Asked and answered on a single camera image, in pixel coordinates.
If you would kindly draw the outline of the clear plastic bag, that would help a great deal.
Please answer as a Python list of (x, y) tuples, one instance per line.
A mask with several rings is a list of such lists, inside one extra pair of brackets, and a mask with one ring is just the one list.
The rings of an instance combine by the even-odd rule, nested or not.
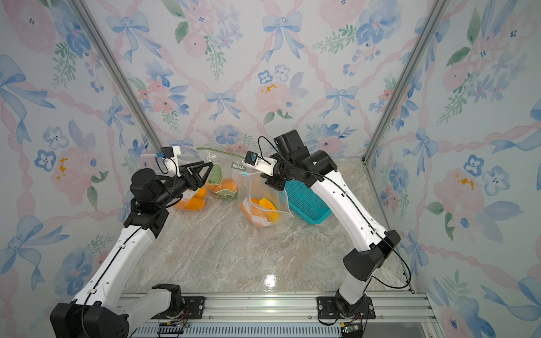
[[(152, 169), (157, 175), (173, 177), (176, 172), (176, 167), (173, 164), (174, 160), (180, 166), (188, 164), (187, 161), (178, 157), (176, 159), (156, 158), (155, 154), (143, 154), (139, 164), (141, 168)], [(197, 190), (188, 189), (183, 192), (181, 198), (174, 198), (173, 201), (178, 199), (180, 201), (173, 206), (174, 209), (179, 211), (201, 211), (207, 205), (207, 190), (205, 187), (200, 187)]]
[(293, 218), (287, 192), (277, 191), (258, 173), (240, 176), (238, 206), (252, 225), (260, 228), (277, 225)]

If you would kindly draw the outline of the clear zip-top bag green print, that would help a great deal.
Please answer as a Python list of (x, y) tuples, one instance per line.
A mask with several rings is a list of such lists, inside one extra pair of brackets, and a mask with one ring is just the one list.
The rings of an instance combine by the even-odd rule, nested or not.
[(208, 147), (198, 147), (197, 152), (201, 160), (214, 164), (207, 183), (220, 184), (224, 179), (234, 179), (239, 189), (240, 177), (253, 172), (245, 166), (242, 156)]

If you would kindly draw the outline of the yellow mango basket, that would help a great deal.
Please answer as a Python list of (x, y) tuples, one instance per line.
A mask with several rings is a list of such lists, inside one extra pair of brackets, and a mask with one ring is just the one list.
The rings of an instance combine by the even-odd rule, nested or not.
[(258, 201), (258, 204), (266, 210), (264, 214), (268, 222), (277, 223), (280, 220), (280, 214), (270, 200), (263, 198)]

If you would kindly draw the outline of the orange mango basket back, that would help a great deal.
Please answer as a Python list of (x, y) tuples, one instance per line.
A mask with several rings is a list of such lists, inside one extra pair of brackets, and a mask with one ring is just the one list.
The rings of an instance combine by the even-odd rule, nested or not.
[(254, 204), (252, 200), (244, 199), (240, 204), (240, 209), (253, 225), (260, 228), (272, 225), (268, 211), (261, 208), (259, 204)]

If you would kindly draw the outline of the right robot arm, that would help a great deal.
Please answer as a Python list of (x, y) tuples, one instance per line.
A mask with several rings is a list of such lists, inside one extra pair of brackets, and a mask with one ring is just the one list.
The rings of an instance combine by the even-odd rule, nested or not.
[(275, 153), (264, 159), (266, 184), (283, 190), (288, 181), (303, 183), (323, 200), (349, 235), (354, 248), (343, 259), (347, 274), (335, 297), (344, 317), (359, 315), (373, 273), (396, 252), (400, 236), (376, 221), (352, 193), (334, 160), (324, 151), (309, 152), (296, 130), (276, 137), (270, 145)]

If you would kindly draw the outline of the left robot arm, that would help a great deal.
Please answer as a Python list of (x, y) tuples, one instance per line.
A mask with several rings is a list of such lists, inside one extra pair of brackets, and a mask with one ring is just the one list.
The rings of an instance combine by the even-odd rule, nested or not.
[(168, 208), (184, 193), (204, 187), (213, 167), (211, 162), (198, 161), (176, 166), (171, 176), (150, 168), (133, 174), (130, 191), (134, 197), (118, 242), (73, 300), (57, 304), (51, 312), (56, 337), (129, 337), (155, 315), (187, 315), (176, 284), (157, 284), (125, 306), (118, 302), (139, 260), (160, 235)]

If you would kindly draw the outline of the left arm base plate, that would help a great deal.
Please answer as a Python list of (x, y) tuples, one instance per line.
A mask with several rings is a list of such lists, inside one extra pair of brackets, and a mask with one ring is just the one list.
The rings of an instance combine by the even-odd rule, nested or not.
[(152, 317), (153, 320), (202, 319), (207, 298), (203, 296), (182, 296), (173, 300), (164, 312)]

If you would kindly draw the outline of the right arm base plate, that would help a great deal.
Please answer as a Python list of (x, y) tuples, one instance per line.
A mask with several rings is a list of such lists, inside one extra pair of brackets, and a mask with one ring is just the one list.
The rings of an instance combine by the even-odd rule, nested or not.
[(372, 299), (364, 295), (356, 304), (349, 304), (340, 297), (317, 297), (316, 306), (320, 320), (375, 319)]

